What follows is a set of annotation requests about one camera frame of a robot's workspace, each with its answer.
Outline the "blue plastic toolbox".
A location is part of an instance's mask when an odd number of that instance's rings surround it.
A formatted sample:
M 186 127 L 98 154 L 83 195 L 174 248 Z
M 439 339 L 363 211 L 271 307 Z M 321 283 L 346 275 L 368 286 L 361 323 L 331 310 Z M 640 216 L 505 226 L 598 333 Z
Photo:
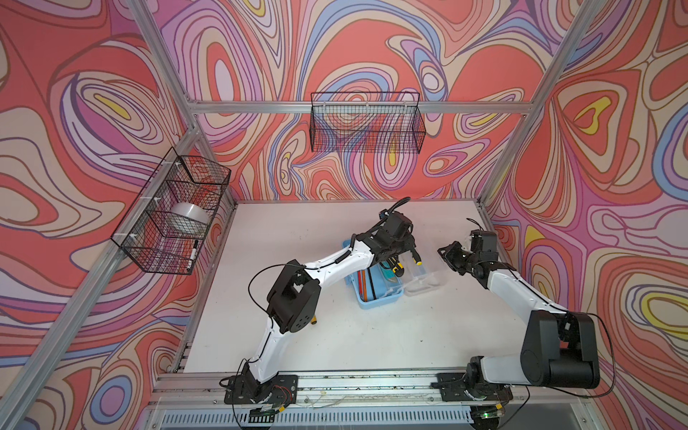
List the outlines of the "blue plastic toolbox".
M 369 310 L 380 306 L 391 305 L 402 296 L 415 297 L 441 288 L 447 280 L 449 270 L 442 269 L 439 260 L 435 257 L 426 261 L 426 264 L 417 266 L 410 253 L 401 256 L 401 264 L 405 273 L 397 278 L 399 283 L 389 285 L 385 282 L 379 269 L 379 264 L 367 271 L 368 301 L 362 302 L 358 293 L 358 272 L 349 275 L 346 285 L 354 292 L 358 305 L 363 310 Z

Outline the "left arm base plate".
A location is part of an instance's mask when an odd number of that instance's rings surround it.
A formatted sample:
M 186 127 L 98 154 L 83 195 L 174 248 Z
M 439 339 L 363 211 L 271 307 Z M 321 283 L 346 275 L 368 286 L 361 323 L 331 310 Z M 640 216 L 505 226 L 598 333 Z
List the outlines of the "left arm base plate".
M 288 406 L 297 400 L 298 376 L 277 374 L 265 383 L 258 383 L 251 374 L 229 376 L 219 381 L 225 390 L 227 405 Z

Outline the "yellow black utility knife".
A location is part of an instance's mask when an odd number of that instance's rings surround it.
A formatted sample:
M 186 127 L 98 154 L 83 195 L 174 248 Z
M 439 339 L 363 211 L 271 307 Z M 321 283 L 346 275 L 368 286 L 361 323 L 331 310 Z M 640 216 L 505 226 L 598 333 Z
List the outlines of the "yellow black utility knife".
M 389 265 L 395 277 L 401 278 L 404 275 L 405 269 L 397 257 L 391 258 L 389 260 Z

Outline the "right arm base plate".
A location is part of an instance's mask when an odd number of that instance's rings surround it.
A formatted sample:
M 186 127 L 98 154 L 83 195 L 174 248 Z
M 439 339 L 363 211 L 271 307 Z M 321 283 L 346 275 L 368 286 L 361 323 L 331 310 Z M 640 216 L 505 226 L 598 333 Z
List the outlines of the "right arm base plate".
M 466 373 L 438 373 L 430 387 L 439 390 L 442 401 L 497 401 L 513 400 L 508 385 L 487 383 L 467 376 Z

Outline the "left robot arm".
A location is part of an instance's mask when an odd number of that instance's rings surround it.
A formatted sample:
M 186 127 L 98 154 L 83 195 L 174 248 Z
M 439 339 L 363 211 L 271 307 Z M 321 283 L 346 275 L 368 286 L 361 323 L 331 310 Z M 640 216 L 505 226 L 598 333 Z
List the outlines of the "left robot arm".
M 420 263 L 412 231 L 412 227 L 394 233 L 379 228 L 354 235 L 347 247 L 321 260 L 284 263 L 266 298 L 268 320 L 261 345 L 239 373 L 245 387 L 261 392 L 273 384 L 291 336 L 313 320 L 323 290 L 379 263 L 401 272 L 399 256 L 407 252 Z

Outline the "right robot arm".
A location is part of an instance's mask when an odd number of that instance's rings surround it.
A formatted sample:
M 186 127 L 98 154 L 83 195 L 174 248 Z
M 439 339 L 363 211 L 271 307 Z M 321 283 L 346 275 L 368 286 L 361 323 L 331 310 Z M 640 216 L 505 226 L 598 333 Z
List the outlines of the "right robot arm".
M 501 262 L 496 233 L 476 229 L 470 239 L 468 248 L 454 241 L 437 253 L 453 272 L 471 276 L 502 299 L 523 320 L 526 331 L 517 354 L 471 358 L 464 377 L 466 387 L 597 388 L 600 371 L 593 319 L 559 306 L 530 286 L 512 265 Z

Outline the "black yellow screwdriver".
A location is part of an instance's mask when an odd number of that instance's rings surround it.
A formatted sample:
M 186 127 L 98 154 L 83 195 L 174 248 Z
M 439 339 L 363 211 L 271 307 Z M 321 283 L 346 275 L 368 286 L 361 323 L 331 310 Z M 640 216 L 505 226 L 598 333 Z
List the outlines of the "black yellow screwdriver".
M 423 264 L 422 258 L 421 258 L 420 254 L 417 252 L 416 249 L 411 249 L 411 250 L 410 250 L 410 253 L 411 253 L 411 256 L 412 256 L 413 261 L 415 262 L 415 264 L 416 264 L 417 266 L 420 266 L 420 265 Z

